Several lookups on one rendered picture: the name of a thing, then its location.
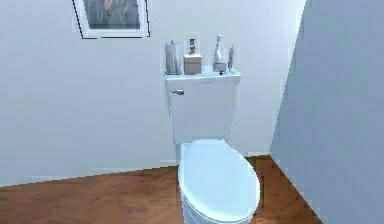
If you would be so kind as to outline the white toilet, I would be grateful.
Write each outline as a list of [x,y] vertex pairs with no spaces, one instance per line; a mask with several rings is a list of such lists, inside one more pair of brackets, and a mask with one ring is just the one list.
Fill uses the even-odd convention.
[[230,145],[241,74],[167,75],[183,224],[249,224],[260,201],[250,162]]

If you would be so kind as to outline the beige soap dispenser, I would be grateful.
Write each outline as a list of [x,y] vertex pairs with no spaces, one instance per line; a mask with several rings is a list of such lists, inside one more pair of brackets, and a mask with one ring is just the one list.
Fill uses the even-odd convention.
[[184,55],[184,73],[195,75],[201,72],[202,56],[196,52],[195,38],[189,40],[189,52]]

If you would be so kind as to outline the white framed wall picture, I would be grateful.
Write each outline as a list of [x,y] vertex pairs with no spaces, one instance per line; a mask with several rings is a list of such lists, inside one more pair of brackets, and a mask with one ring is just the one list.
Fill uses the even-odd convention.
[[82,39],[151,36],[148,0],[72,0]]

